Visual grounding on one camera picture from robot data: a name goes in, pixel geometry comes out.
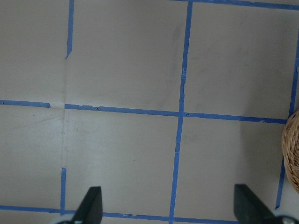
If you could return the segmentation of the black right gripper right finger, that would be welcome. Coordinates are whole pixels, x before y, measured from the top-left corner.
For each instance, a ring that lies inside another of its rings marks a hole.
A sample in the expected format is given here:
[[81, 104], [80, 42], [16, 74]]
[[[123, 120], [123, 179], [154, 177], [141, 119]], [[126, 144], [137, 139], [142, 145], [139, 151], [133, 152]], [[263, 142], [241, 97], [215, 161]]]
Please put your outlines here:
[[246, 184], [234, 185], [234, 215], [240, 224], [272, 224], [276, 219]]

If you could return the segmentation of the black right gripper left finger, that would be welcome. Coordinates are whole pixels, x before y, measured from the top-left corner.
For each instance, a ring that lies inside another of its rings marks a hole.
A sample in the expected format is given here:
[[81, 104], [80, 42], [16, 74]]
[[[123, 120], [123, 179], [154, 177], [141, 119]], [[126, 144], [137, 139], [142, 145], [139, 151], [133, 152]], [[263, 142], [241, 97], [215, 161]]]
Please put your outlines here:
[[103, 217], [101, 186], [90, 187], [77, 211], [72, 224], [100, 224]]

